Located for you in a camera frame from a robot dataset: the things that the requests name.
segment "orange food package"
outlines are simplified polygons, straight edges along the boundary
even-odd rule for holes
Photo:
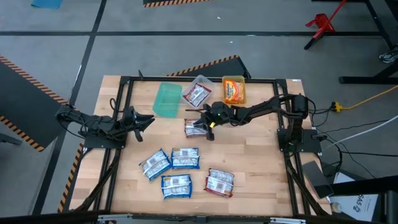
[[[225,80],[224,102],[236,104],[244,103],[244,83],[234,80]]]

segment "yellow extension cord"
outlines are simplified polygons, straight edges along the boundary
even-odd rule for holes
[[[381,96],[381,95],[383,95],[383,94],[389,93],[390,91],[392,91],[392,90],[394,90],[394,89],[396,89],[396,88],[398,88],[398,85],[396,85],[396,86],[392,87],[391,89],[386,90],[386,91],[384,91],[384,92],[382,92],[382,93],[379,93],[379,94],[377,94],[377,95],[375,95],[375,96],[372,96],[372,97],[370,97],[369,99],[366,99],[366,100],[364,100],[364,101],[362,101],[362,102],[359,102],[359,103],[357,103],[357,104],[355,104],[355,105],[353,105],[353,106],[350,106],[350,107],[344,107],[344,106],[341,106],[339,103],[335,102],[335,106],[336,106],[336,111],[335,111],[335,112],[336,112],[336,113],[339,113],[339,112],[342,111],[342,110],[351,110],[351,109],[353,109],[353,108],[355,108],[355,107],[357,107],[357,106],[359,106],[359,105],[361,105],[361,104],[363,104],[363,103],[366,103],[366,102],[368,102],[368,101],[370,101],[370,100],[375,99],[376,97],[379,97],[379,96]]]

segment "food package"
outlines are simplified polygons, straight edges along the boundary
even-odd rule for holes
[[[185,120],[185,135],[187,138],[192,137],[206,137],[207,131],[203,128],[195,127],[193,124],[197,119],[184,119]]]
[[[198,107],[206,97],[211,93],[211,90],[203,85],[195,84],[188,94],[183,97],[194,107]]]
[[[181,147],[172,149],[173,169],[199,169],[199,148]]]
[[[231,104],[244,103],[244,83],[224,80],[224,102]]]
[[[232,190],[234,175],[220,170],[209,169],[209,176],[206,177],[207,192],[230,198],[233,196]]]
[[[160,174],[172,167],[169,158],[162,149],[144,162],[141,162],[139,166],[141,166],[144,175],[149,178],[149,181],[154,180]]]
[[[188,197],[192,195],[192,181],[189,174],[162,176],[163,199]]]

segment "white cable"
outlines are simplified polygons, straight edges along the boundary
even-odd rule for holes
[[[398,115],[395,116],[395,117],[393,117],[393,118],[391,118],[390,120],[388,120],[388,121],[386,121],[386,122],[384,122],[384,123],[382,123],[382,124],[380,124],[380,125],[374,127],[374,128],[371,128],[371,129],[367,130],[367,131],[363,131],[363,132],[361,132],[361,133],[354,134],[353,136],[350,136],[350,137],[348,137],[348,138],[344,138],[344,139],[342,139],[342,140],[339,140],[339,141],[337,141],[337,142],[335,142],[335,143],[333,143],[333,144],[327,146],[325,149],[327,149],[327,148],[329,148],[329,147],[332,147],[332,146],[334,146],[335,144],[341,143],[341,142],[343,142],[343,141],[345,141],[345,140],[349,140],[349,139],[351,139],[351,138],[355,138],[355,137],[360,136],[360,135],[362,135],[362,134],[366,134],[366,133],[368,133],[368,132],[371,132],[371,131],[373,131],[373,130],[375,130],[375,129],[377,129],[377,128],[380,128],[381,126],[384,126],[384,125],[390,123],[391,121],[393,121],[393,120],[395,120],[395,119],[397,119],[397,118],[398,118]]]

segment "green plastic container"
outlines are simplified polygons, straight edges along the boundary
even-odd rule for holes
[[[175,118],[178,113],[181,91],[181,85],[161,83],[152,109],[159,116]]]

